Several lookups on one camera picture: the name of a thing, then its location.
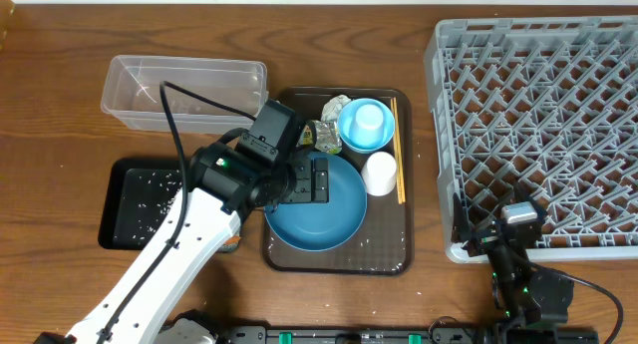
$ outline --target plastic bin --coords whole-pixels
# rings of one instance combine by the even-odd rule
[[[169,131],[160,82],[170,81],[206,98],[255,116],[265,101],[266,67],[260,62],[162,56],[117,56],[102,95],[102,111],[133,130]],[[252,121],[166,89],[180,132],[224,134]]]
[[[448,257],[518,180],[548,210],[532,260],[638,258],[638,17],[445,20],[425,54]]]

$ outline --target brown tray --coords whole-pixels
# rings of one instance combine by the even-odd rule
[[[390,107],[397,99],[399,131],[403,151],[406,202],[399,204],[397,189],[390,194],[368,195],[368,210],[361,227],[344,244],[325,251],[309,252],[291,247],[265,223],[261,253],[264,261],[280,271],[344,274],[396,275],[405,272],[414,253],[414,191],[412,177],[412,122],[410,101],[402,92],[386,89],[347,89],[294,87],[284,90],[277,100],[306,119],[319,119],[323,106],[333,97],[371,98]],[[394,154],[390,141],[382,151]],[[357,154],[344,144],[340,157],[358,171],[369,155]]]

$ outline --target blue bowl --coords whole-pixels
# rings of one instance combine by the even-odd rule
[[[344,159],[311,153],[311,159],[328,159],[327,203],[280,204],[274,213],[265,207],[272,231],[289,245],[308,251],[328,250],[345,243],[366,216],[368,198],[361,176]]]
[[[383,137],[379,139],[377,143],[367,147],[362,147],[356,144],[349,137],[350,125],[354,121],[355,114],[357,113],[357,110],[364,105],[376,105],[381,109],[381,112],[383,112]],[[352,151],[359,154],[371,154],[385,146],[392,139],[392,136],[395,133],[395,117],[392,115],[390,108],[382,102],[373,99],[357,99],[347,104],[343,110],[341,110],[339,119],[337,120],[337,128],[339,129],[341,140],[350,149],[352,149]]]

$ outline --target wooden table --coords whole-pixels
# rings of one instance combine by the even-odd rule
[[[202,309],[222,319],[272,325],[427,326],[442,315],[489,324],[499,316],[487,265],[445,256],[436,188],[434,124],[423,52],[439,20],[616,15],[638,8],[26,6],[0,54],[0,341],[66,333],[111,290],[136,252],[98,246],[116,160],[174,156],[168,134],[137,132],[100,111],[111,59],[120,54],[258,60],[272,95],[293,85],[396,88],[413,105],[415,260],[396,278],[286,274],[259,253],[254,213],[239,249],[216,255],[173,314]],[[192,153],[213,136],[183,135]],[[619,343],[638,338],[638,261],[554,264],[614,292],[625,306]],[[611,301],[576,287],[570,325],[606,338]]]

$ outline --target chopsticks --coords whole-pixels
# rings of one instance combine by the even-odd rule
[[[399,130],[399,112],[397,111],[397,98],[390,101],[390,109],[395,118],[395,134],[392,138],[395,160],[397,161],[397,198],[399,204],[406,202],[406,190],[403,179],[403,155],[401,154],[401,131]]]

